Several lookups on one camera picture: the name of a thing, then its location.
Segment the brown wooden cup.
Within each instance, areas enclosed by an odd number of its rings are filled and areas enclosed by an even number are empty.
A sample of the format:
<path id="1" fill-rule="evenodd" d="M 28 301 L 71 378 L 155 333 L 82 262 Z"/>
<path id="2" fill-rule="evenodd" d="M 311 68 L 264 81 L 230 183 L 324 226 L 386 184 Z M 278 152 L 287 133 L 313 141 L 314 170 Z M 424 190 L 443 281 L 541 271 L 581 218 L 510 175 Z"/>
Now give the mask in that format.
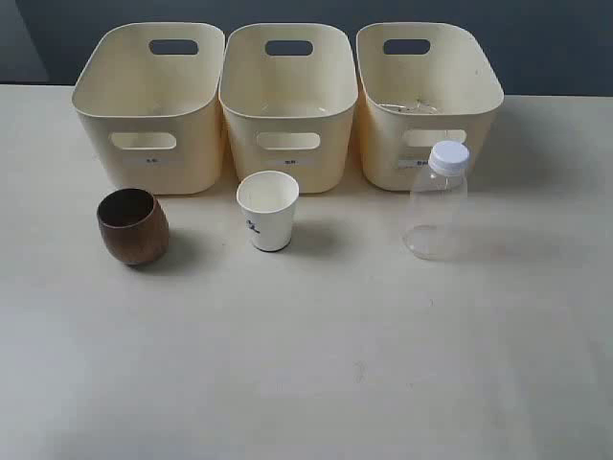
<path id="1" fill-rule="evenodd" d="M 146 190 L 126 188 L 107 195 L 96 217 L 106 249 L 125 265 L 155 262 L 169 248 L 167 217 L 157 198 Z"/>

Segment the cream plastic bin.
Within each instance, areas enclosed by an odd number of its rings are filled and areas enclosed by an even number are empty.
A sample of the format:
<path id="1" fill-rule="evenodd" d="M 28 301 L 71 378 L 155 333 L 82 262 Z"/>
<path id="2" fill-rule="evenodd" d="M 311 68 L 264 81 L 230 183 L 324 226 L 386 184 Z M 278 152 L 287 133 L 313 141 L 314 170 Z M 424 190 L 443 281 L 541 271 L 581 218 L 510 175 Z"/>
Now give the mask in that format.
<path id="1" fill-rule="evenodd" d="M 239 179 L 274 170 L 292 175 L 304 194 L 338 185 L 358 100 L 344 32 L 316 23 L 233 31 L 219 100 Z"/>
<path id="2" fill-rule="evenodd" d="M 192 195 L 217 182 L 224 51 L 224 32 L 206 23 L 132 23 L 102 37 L 72 103 L 116 188 Z"/>
<path id="3" fill-rule="evenodd" d="M 470 32 L 444 23 L 374 23 L 357 33 L 355 46 L 359 150 L 372 184 L 410 191 L 442 140 L 478 157 L 504 91 Z"/>

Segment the middle cream plastic bin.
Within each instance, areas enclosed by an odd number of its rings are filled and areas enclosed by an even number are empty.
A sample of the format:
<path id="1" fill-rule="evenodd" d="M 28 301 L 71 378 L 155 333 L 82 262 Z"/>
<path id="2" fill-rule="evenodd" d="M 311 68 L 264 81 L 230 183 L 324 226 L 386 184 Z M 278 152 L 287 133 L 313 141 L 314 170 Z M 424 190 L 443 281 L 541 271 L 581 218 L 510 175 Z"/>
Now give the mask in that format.
<path id="1" fill-rule="evenodd" d="M 239 179 L 274 170 L 292 175 L 304 194 L 338 185 L 358 100 L 344 32 L 316 23 L 233 31 L 219 100 Z"/>

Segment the clear plastic bottle white cap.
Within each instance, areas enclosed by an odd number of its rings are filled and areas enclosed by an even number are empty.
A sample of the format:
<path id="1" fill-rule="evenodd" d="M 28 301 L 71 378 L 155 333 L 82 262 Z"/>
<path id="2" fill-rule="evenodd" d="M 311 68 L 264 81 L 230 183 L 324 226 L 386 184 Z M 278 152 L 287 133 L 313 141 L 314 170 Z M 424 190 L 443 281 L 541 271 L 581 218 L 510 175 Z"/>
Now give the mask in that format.
<path id="1" fill-rule="evenodd" d="M 427 163 L 416 174 L 408 204 L 402 241 L 423 260 L 445 259 L 459 243 L 454 220 L 467 197 L 466 170 L 470 152 L 462 143 L 436 143 Z"/>

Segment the left cream plastic bin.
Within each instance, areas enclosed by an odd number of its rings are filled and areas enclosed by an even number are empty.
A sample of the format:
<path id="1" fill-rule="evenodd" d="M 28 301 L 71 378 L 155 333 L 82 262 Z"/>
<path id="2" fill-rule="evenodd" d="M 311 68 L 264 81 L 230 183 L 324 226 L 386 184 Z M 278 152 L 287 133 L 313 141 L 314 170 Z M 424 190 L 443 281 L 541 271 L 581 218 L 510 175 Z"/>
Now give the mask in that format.
<path id="1" fill-rule="evenodd" d="M 132 23 L 102 37 L 72 103 L 116 188 L 192 195 L 217 182 L 224 51 L 224 32 L 206 23 Z"/>

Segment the right cream plastic bin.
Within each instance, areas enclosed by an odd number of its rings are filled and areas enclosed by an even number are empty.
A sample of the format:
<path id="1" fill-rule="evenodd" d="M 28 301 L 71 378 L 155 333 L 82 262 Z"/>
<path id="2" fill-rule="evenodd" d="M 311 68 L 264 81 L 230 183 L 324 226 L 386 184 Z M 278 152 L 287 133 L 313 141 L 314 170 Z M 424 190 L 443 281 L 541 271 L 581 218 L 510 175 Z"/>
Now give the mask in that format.
<path id="1" fill-rule="evenodd" d="M 470 32 L 444 23 L 374 23 L 357 33 L 355 46 L 359 150 L 372 184 L 410 191 L 442 140 L 478 157 L 504 91 Z"/>

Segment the white paper cup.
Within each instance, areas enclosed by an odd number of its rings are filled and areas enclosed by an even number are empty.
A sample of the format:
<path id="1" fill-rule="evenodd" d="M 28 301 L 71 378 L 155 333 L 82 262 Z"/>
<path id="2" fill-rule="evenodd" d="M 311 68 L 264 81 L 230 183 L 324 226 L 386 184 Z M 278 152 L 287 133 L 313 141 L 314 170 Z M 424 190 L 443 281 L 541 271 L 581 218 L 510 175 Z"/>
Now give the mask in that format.
<path id="1" fill-rule="evenodd" d="M 255 172 L 239 183 L 236 200 L 253 246 L 276 252 L 289 245 L 299 194 L 298 182 L 285 172 Z"/>

